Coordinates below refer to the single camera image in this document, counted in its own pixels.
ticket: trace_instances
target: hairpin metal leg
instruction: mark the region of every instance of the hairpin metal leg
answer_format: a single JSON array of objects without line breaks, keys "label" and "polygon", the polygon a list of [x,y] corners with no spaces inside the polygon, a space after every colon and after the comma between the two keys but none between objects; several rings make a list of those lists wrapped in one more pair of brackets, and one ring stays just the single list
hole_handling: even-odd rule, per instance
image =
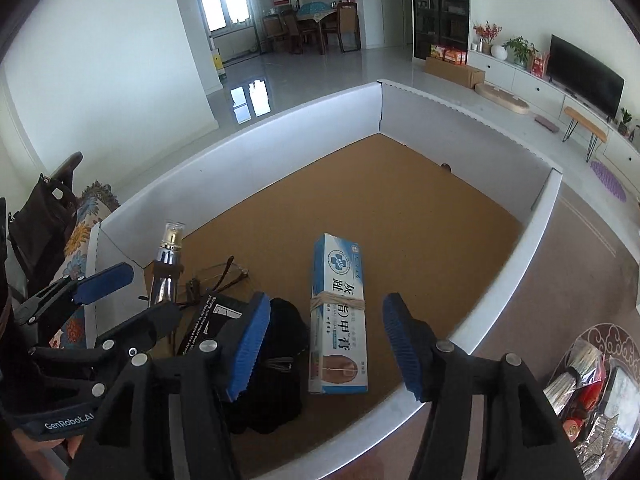
[{"label": "hairpin metal leg", "polygon": [[571,122],[569,123],[569,126],[566,129],[566,133],[564,134],[564,137],[562,138],[562,142],[565,142],[566,140],[569,139],[569,137],[571,137],[571,134],[574,132],[575,127],[578,125],[578,121],[575,121],[573,119],[571,119]]},{"label": "hairpin metal leg", "polygon": [[590,160],[593,152],[596,151],[596,144],[598,143],[598,137],[595,134],[591,134],[591,139],[589,139],[589,147],[587,149],[587,162]]}]

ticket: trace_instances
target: blue and white box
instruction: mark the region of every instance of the blue and white box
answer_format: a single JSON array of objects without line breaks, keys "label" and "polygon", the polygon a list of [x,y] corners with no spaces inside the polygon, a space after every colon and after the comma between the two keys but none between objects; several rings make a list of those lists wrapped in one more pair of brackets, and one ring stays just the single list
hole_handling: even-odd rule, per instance
[{"label": "blue and white box", "polygon": [[314,247],[309,352],[309,392],[356,394],[367,391],[365,326],[360,246],[325,233]]}]

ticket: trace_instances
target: black cabinet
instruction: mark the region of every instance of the black cabinet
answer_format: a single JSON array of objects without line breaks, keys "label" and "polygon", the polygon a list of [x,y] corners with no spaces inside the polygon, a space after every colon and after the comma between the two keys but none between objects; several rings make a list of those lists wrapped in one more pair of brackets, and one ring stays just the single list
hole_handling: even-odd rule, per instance
[{"label": "black cabinet", "polygon": [[426,59],[431,45],[466,50],[469,0],[414,0],[414,56]]}]

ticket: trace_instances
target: floral fabric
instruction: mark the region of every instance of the floral fabric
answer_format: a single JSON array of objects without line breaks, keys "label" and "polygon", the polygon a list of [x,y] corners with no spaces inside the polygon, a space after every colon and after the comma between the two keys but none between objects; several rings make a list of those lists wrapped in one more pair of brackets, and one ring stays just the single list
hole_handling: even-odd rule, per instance
[{"label": "floral fabric", "polygon": [[[110,203],[107,207],[98,197],[102,196]],[[86,256],[89,249],[89,235],[95,224],[101,222],[118,206],[118,202],[111,194],[111,188],[101,187],[99,183],[88,187],[82,194],[78,207],[78,220],[69,241],[65,247],[65,262],[60,266],[53,281],[68,274],[76,279],[86,273]],[[86,348],[84,333],[84,307],[81,306],[66,321],[62,329],[58,330],[49,342],[53,348]]]}]

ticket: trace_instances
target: white tv cabinet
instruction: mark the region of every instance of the white tv cabinet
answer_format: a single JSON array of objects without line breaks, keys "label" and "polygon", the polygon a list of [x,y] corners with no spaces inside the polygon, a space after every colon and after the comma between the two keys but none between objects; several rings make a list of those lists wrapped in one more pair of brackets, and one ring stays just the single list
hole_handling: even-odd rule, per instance
[{"label": "white tv cabinet", "polygon": [[[524,99],[529,103],[533,113],[557,123],[561,129],[565,130],[571,122],[563,112],[567,106],[574,108],[600,127],[607,134],[607,143],[597,147],[595,156],[619,178],[629,191],[640,197],[640,153],[618,133],[615,126],[607,123],[567,92],[531,75],[517,65],[472,50],[466,56],[466,63],[484,70],[485,81]],[[586,148],[590,135],[579,125],[572,139]]]}]

